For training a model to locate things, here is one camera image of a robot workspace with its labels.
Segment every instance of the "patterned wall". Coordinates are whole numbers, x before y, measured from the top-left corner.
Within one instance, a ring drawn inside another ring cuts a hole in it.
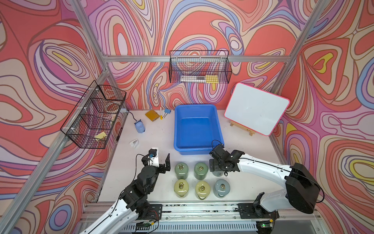
[[[288,55],[314,0],[127,1],[84,3],[104,54],[168,55],[228,49],[232,55]],[[169,63],[112,63],[133,109],[215,104],[225,109],[237,82],[269,90],[283,63],[232,63],[229,84],[170,84]]]
[[[132,109],[174,109],[180,104],[215,104],[226,109],[236,83],[269,91],[283,63],[238,63],[238,74],[230,83],[170,83],[169,63],[112,63],[110,68],[119,87],[128,93]]]
[[[65,0],[0,0],[0,215],[100,72]],[[72,233],[113,143],[87,150],[68,142],[12,233]]]
[[[332,0],[278,93],[279,147],[324,189],[332,233],[374,233],[373,39],[373,1]]]
[[[274,50],[287,55],[314,5],[314,0],[84,3],[99,44],[110,55],[169,55],[173,49],[220,48],[232,55]]]

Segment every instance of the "wooden easel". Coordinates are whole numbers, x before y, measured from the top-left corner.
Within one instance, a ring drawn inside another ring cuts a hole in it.
[[[241,128],[241,129],[244,129],[244,130],[248,131],[250,136],[256,133],[256,132],[253,131],[252,129],[249,129],[249,128],[247,128],[247,127],[244,127],[243,125],[238,124],[237,122],[234,122],[234,121],[230,120],[230,126],[234,126],[234,125],[235,125],[235,126],[238,126],[238,127]]]

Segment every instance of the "cable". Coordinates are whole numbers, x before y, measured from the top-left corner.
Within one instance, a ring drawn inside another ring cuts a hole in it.
[[[242,209],[240,209],[239,210],[239,208],[234,208],[234,210],[236,211],[236,212],[243,212],[243,213],[246,213],[246,214],[248,214],[248,215],[255,215],[255,216],[257,216],[257,214],[256,213],[249,213],[249,212],[247,212],[247,211],[244,211],[244,210],[242,210]]]
[[[223,145],[219,140],[216,140],[216,141],[218,141],[218,142],[222,145],[222,148],[225,148],[225,145]]]
[[[273,229],[274,229],[274,227],[275,227],[275,221],[277,220],[277,214],[276,214],[276,211],[274,210],[274,219],[272,218],[272,220],[273,220],[273,228],[272,228],[272,231],[273,231]]]
[[[133,118],[135,121],[137,121],[137,120],[135,119],[134,115],[133,115],[131,112],[129,112],[129,113],[132,115],[132,118]]]
[[[156,214],[156,219],[159,219],[159,215],[157,214],[157,212],[155,210],[149,210],[149,211],[153,211]]]
[[[135,156],[135,175],[134,175],[134,178],[132,179],[132,181],[135,180],[135,176],[137,175],[137,159],[138,159],[138,156],[139,156],[139,155],[145,157],[143,154],[137,154],[137,155]]]
[[[157,230],[159,228],[159,226],[160,226],[159,220],[158,219],[155,219],[155,220],[157,221],[157,228],[155,228],[154,230],[148,232],[147,234],[150,234],[151,232],[153,232],[153,231],[155,231],[155,230]]]
[[[298,173],[295,173],[295,172],[292,172],[292,171],[289,171],[289,170],[285,170],[285,169],[283,169],[283,168],[280,168],[280,167],[274,166],[274,165],[272,165],[272,164],[270,164],[270,163],[265,163],[265,162],[261,162],[261,161],[256,161],[256,160],[249,159],[249,158],[239,158],[239,159],[247,159],[247,160],[251,160],[251,161],[254,161],[254,162],[260,162],[260,163],[263,163],[263,164],[266,164],[266,165],[270,165],[270,166],[276,167],[276,168],[281,169],[281,170],[283,170],[283,171],[287,171],[287,172],[290,172],[290,173],[294,173],[294,174],[296,174],[296,175],[298,175],[298,176],[301,176],[301,177],[303,177],[303,178],[305,178],[305,179],[307,179],[307,180],[313,182],[313,184],[315,184],[315,185],[316,185],[316,186],[317,186],[317,187],[322,191],[322,194],[323,194],[323,195],[322,195],[322,200],[317,201],[316,203],[321,203],[321,202],[323,202],[323,200],[325,199],[325,191],[321,188],[321,186],[320,186],[318,183],[312,181],[311,179],[309,179],[309,178],[307,178],[307,177],[305,177],[305,176],[303,176],[303,175],[300,175],[300,174],[298,174]]]

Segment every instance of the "black wire basket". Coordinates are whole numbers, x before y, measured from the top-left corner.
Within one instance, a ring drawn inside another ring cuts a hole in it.
[[[125,99],[125,91],[110,85],[97,85],[95,82],[93,92],[74,122],[70,127],[65,127],[66,121],[73,113],[71,112],[62,125],[61,131],[79,148],[105,149]]]
[[[227,50],[170,51],[170,83],[229,83],[232,75]]]

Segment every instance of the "whiteboard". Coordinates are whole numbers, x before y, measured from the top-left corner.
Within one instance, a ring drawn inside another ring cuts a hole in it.
[[[237,83],[225,117],[263,135],[270,135],[289,105],[287,98]]]

